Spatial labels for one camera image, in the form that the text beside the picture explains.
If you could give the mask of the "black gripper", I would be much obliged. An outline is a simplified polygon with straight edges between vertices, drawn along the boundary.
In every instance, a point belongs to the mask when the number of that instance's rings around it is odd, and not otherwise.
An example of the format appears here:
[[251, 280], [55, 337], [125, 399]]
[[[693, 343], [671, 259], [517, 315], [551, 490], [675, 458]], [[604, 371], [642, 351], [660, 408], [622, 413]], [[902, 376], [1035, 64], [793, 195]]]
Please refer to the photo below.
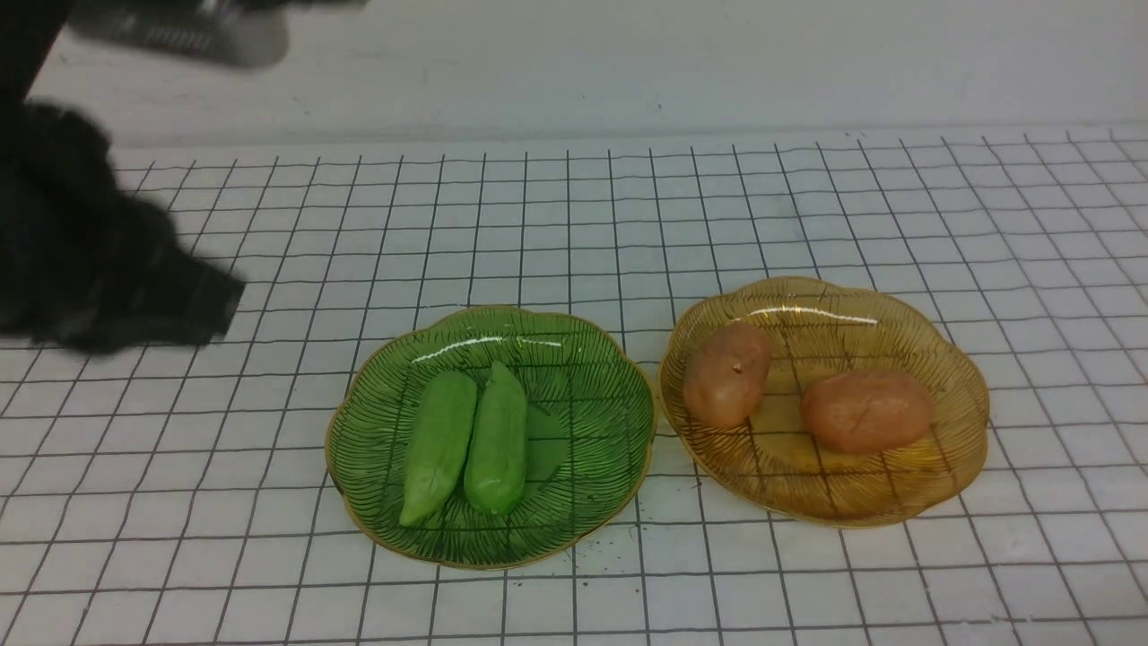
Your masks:
[[246, 283], [188, 252], [166, 208], [122, 188], [110, 151], [73, 108], [3, 104], [3, 336], [83, 355], [225, 336]]

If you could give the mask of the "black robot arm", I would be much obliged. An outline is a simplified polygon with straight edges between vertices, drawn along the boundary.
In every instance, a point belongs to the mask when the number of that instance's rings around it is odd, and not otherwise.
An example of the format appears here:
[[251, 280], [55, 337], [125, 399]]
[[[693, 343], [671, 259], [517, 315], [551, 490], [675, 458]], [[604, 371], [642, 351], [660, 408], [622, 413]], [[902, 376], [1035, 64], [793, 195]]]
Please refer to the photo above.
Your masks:
[[94, 119], [26, 95], [34, 48], [71, 8], [3, 1], [3, 338], [82, 355], [208, 345], [230, 330], [242, 279], [189, 252], [165, 207], [122, 187]]

